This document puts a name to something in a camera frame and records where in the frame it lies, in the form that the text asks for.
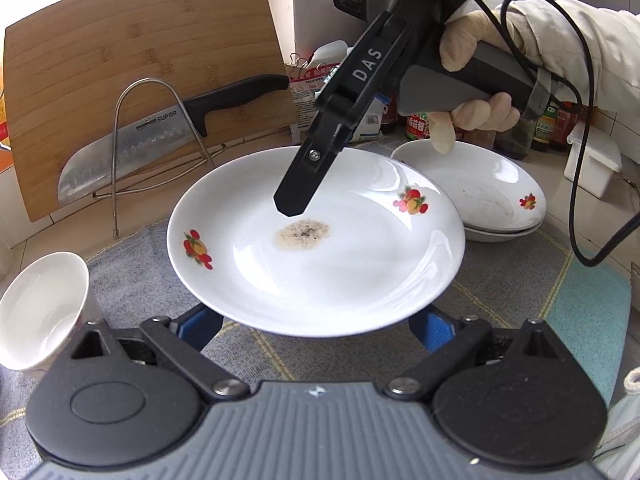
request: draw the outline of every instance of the wire stand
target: wire stand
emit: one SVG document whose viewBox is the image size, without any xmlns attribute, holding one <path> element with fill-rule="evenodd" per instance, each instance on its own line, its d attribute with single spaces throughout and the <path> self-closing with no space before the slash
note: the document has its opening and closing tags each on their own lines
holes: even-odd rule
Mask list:
<svg viewBox="0 0 640 480">
<path fill-rule="evenodd" d="M 194 164 L 187 170 L 183 171 L 181 174 L 173 176 L 163 182 L 159 182 L 158 184 L 153 184 L 152 186 L 141 187 L 137 189 L 125 189 L 122 191 L 117 191 L 116 190 L 116 167 L 117 167 L 116 154 L 118 151 L 118 117 L 120 115 L 120 107 L 122 106 L 122 102 L 124 101 L 124 98 L 127 96 L 127 94 L 129 94 L 129 92 L 131 92 L 136 86 L 140 86 L 144 83 L 158 83 L 158 84 L 161 84 L 162 86 L 165 86 L 171 91 L 171 93 L 175 97 L 175 100 L 178 103 L 178 106 L 180 107 L 180 110 L 182 111 L 182 114 L 184 115 L 184 118 L 187 121 L 187 124 L 189 125 L 189 128 L 191 129 L 191 133 L 193 133 L 193 137 L 195 138 L 196 142 L 200 147 L 200 151 L 202 152 L 204 159 Z M 195 170 L 196 168 L 205 164 L 206 162 L 208 162 L 211 165 L 212 169 L 215 169 L 216 165 L 213 162 L 213 158 L 207 151 L 207 148 L 205 147 L 204 142 L 202 142 L 202 138 L 200 137 L 200 134 L 196 130 L 196 127 L 193 125 L 193 121 L 191 121 L 191 118 L 189 117 L 189 114 L 187 113 L 187 110 L 184 107 L 184 104 L 180 99 L 178 92 L 176 92 L 175 89 L 171 85 L 169 85 L 169 83 L 161 79 L 157 79 L 155 77 L 145 77 L 143 79 L 137 80 L 135 83 L 130 84 L 125 89 L 125 91 L 122 94 L 120 94 L 120 97 L 118 99 L 118 103 L 116 104 L 115 112 L 113 115 L 113 142 L 111 145 L 111 192 L 107 194 L 97 194 L 96 192 L 93 193 L 93 197 L 96 200 L 100 200 L 101 198 L 106 198 L 109 195 L 111 195 L 111 213 L 113 215 L 113 238 L 117 239 L 120 237 L 120 232 L 118 230 L 118 209 L 116 206 L 116 198 L 118 195 L 139 193 L 149 189 L 155 189 L 156 187 L 164 186 L 164 184 L 168 184 L 169 182 L 173 182 L 174 180 L 177 180 L 178 178 L 185 176 L 187 173 Z"/>
</svg>

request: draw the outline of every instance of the person's arm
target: person's arm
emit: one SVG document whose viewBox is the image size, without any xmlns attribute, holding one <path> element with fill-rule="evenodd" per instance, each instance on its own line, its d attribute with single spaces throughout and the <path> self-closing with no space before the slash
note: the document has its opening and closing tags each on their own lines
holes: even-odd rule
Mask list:
<svg viewBox="0 0 640 480">
<path fill-rule="evenodd" d="M 597 9 L 577 0 L 558 0 L 584 34 L 595 76 L 595 104 L 605 110 L 640 114 L 640 17 L 626 10 Z M 565 18 L 544 0 L 523 0 L 509 7 L 509 29 L 519 49 L 533 62 L 563 76 L 588 100 L 588 76 L 580 41 Z M 478 41 L 508 52 L 489 18 L 481 10 L 447 26 L 440 43 L 443 66 L 465 66 Z M 559 99 L 575 101 L 561 86 Z"/>
<path fill-rule="evenodd" d="M 613 112 L 640 114 L 640 18 L 626 10 L 597 9 L 578 0 L 558 0 L 584 34 L 591 51 L 595 76 L 595 105 Z M 584 54 L 571 25 L 543 0 L 510 5 L 514 25 L 521 32 L 524 54 L 551 72 L 568 79 L 588 100 Z M 572 93 L 558 98 L 574 101 Z"/>
</svg>

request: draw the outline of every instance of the black cable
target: black cable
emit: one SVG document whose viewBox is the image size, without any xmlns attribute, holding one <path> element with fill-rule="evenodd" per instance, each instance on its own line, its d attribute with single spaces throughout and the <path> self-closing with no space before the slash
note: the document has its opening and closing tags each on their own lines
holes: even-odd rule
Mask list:
<svg viewBox="0 0 640 480">
<path fill-rule="evenodd" d="M 510 36 L 509 31 L 507 29 L 507 25 L 506 25 L 507 10 L 508 10 L 509 4 L 513 0 L 503 1 L 502 8 L 500 9 L 501 23 L 498 22 L 497 18 L 491 12 L 487 4 L 484 3 L 484 1 L 482 0 L 474 0 L 474 1 L 480 6 L 482 10 L 484 10 L 486 15 L 491 20 L 491 22 L 495 25 L 498 32 L 500 32 L 500 35 L 506 42 L 507 46 L 511 50 L 511 53 L 513 54 L 515 59 L 518 61 L 519 65 L 522 67 L 525 73 L 529 75 L 532 81 L 535 81 L 537 79 L 538 66 L 535 65 L 535 63 L 533 63 L 529 59 L 527 59 L 523 53 L 521 53 L 521 51 L 518 49 L 516 44 L 513 42 L 513 38 Z M 595 267 L 598 264 L 602 263 L 602 261 L 607 256 L 609 256 L 611 251 L 613 251 L 613 249 L 615 249 L 635 229 L 640 227 L 640 213 L 633 216 L 631 220 L 629 220 L 624 226 L 622 226 L 622 228 L 620 228 L 618 232 L 616 232 L 611 237 L 611 239 L 606 244 L 604 244 L 604 247 L 601 248 L 601 250 L 593 258 L 588 258 L 584 254 L 582 254 L 582 252 L 580 251 L 580 248 L 578 247 L 578 243 L 575 240 L 575 199 L 578 193 L 578 180 L 580 178 L 580 170 L 582 169 L 582 161 L 584 159 L 584 153 L 587 148 L 587 139 L 589 136 L 591 118 L 593 116 L 593 100 L 594 100 L 594 94 L 595 94 L 595 76 L 594 76 L 594 70 L 593 70 L 593 59 L 591 59 L 589 45 L 587 44 L 587 41 L 584 38 L 584 34 L 580 30 L 580 28 L 576 25 L 572 17 L 569 16 L 569 14 L 555 1 L 553 0 L 545 0 L 545 1 L 549 3 L 553 8 L 558 10 L 558 12 L 560 12 L 562 16 L 564 16 L 564 18 L 567 20 L 567 22 L 572 26 L 573 30 L 578 36 L 578 39 L 580 40 L 580 44 L 582 45 L 585 63 L 587 65 L 587 74 L 589 77 L 589 105 L 587 108 L 587 116 L 585 119 L 584 133 L 582 135 L 582 143 L 580 145 L 580 151 L 578 152 L 578 160 L 575 166 L 574 182 L 571 187 L 571 198 L 569 199 L 569 240 L 571 242 L 571 248 L 574 251 L 575 257 L 578 259 L 578 261 L 586 267 Z M 575 88 L 575 86 L 573 86 L 566 79 L 556 74 L 552 74 L 552 79 L 558 82 L 561 82 L 574 93 L 576 97 L 577 105 L 575 107 L 569 108 L 566 105 L 562 104 L 560 100 L 558 100 L 553 94 L 551 94 L 551 99 L 562 110 L 565 110 L 570 113 L 576 113 L 580 109 L 580 107 L 582 107 L 582 98 L 579 92 L 577 91 L 577 89 Z"/>
</svg>

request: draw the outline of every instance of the red label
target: red label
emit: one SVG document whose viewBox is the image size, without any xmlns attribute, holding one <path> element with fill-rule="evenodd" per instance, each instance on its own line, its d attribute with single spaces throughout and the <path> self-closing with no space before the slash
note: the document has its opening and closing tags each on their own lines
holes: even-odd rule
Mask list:
<svg viewBox="0 0 640 480">
<path fill-rule="evenodd" d="M 385 106 L 382 115 L 382 124 L 393 124 L 398 120 L 398 107 L 396 106 L 396 95 L 391 97 L 389 104 Z"/>
<path fill-rule="evenodd" d="M 455 126 L 456 140 L 462 140 L 465 131 Z M 411 140 L 429 139 L 429 121 L 427 114 L 415 114 L 406 118 L 406 136 Z"/>
</svg>

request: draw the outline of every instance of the white cup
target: white cup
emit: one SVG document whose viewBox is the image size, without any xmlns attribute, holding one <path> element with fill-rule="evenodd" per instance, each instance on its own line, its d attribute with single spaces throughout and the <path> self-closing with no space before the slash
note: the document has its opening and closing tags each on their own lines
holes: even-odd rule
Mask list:
<svg viewBox="0 0 640 480">
<path fill-rule="evenodd" d="M 0 300 L 0 364 L 41 377 L 71 336 L 100 318 L 84 260 L 48 254 L 24 269 Z"/>
</svg>

